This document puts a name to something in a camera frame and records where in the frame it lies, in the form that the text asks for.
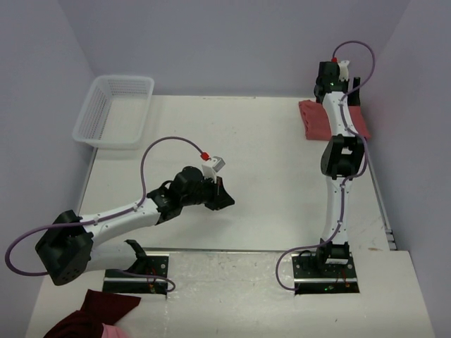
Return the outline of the salmon red t-shirt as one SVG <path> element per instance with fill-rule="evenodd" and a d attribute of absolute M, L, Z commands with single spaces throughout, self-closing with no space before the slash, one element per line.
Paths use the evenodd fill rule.
<path fill-rule="evenodd" d="M 332 134 L 328 116 L 323 106 L 310 100 L 300 101 L 298 106 L 302 122 L 304 123 L 306 139 L 311 141 L 328 141 Z M 361 108 L 350 106 L 349 110 L 352 122 L 357 127 L 358 133 L 370 139 L 371 135 L 366 126 Z"/>

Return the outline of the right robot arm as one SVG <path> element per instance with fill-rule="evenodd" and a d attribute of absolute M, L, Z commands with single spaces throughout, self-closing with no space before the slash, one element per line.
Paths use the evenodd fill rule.
<path fill-rule="evenodd" d="M 326 225 L 314 259 L 316 272 L 324 277 L 350 264 L 347 207 L 353 178 L 364 159 L 364 144 L 357 136 L 347 104 L 348 65 L 348 61 L 336 57 L 320 62 L 314 87 L 331 132 L 321 157 L 321 173 L 327 187 Z"/>

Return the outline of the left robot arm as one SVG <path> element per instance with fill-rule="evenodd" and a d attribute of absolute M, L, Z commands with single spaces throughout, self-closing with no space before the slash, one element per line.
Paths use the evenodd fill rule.
<path fill-rule="evenodd" d="M 68 284 L 91 270 L 124 270 L 137 277 L 147 267 L 141 246 L 127 239 L 119 247 L 111 248 L 107 241 L 168 222 L 187 206 L 203 205 L 219 211 L 234 203 L 221 177 L 210 178 L 200 169 L 187 166 L 173 180 L 148 192 L 143 201 L 132 204 L 126 213 L 111 210 L 93 218 L 81 218 L 72 211 L 63 213 L 68 226 L 52 225 L 35 250 L 56 286 Z"/>

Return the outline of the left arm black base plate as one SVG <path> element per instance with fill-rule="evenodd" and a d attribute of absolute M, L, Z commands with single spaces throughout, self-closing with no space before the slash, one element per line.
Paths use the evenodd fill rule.
<path fill-rule="evenodd" d="M 126 273 L 106 270 L 102 291 L 112 294 L 166 296 L 173 288 L 168 281 L 169 263 L 169 253 L 148 251 Z"/>

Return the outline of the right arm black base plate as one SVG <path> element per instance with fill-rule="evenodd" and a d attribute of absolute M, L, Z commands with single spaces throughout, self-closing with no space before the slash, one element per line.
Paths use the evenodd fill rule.
<path fill-rule="evenodd" d="M 358 294 L 359 285 L 353 257 L 347 264 L 316 265 L 315 255 L 292 256 L 296 295 Z"/>

